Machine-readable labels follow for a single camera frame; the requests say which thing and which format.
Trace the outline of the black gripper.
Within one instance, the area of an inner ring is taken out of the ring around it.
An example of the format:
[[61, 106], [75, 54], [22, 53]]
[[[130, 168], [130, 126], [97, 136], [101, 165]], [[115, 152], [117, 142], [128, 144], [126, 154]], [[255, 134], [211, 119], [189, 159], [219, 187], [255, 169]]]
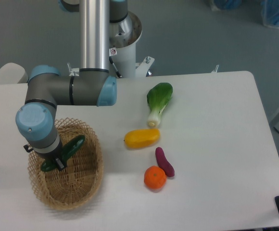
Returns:
[[42, 149], [34, 148], [30, 146], [30, 144], [26, 144], [24, 145], [24, 149], [28, 153], [34, 151], [41, 158], [53, 161], [58, 170], [64, 170], [67, 168], [67, 163], [61, 157], [62, 143], [52, 144], [51, 146]]

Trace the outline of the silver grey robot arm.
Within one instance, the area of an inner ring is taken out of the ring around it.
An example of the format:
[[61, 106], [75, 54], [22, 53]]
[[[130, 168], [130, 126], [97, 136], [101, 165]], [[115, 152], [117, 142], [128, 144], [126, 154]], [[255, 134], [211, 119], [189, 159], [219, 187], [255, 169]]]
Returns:
[[63, 77], [54, 67], [36, 66], [28, 80], [25, 104], [15, 117], [19, 132], [28, 142], [26, 151], [44, 159], [44, 172], [65, 169], [85, 140], [80, 135], [62, 143], [54, 124], [57, 106], [115, 104], [116, 78], [109, 74], [109, 26], [128, 15], [125, 0], [61, 0], [59, 5], [80, 14], [79, 73]]

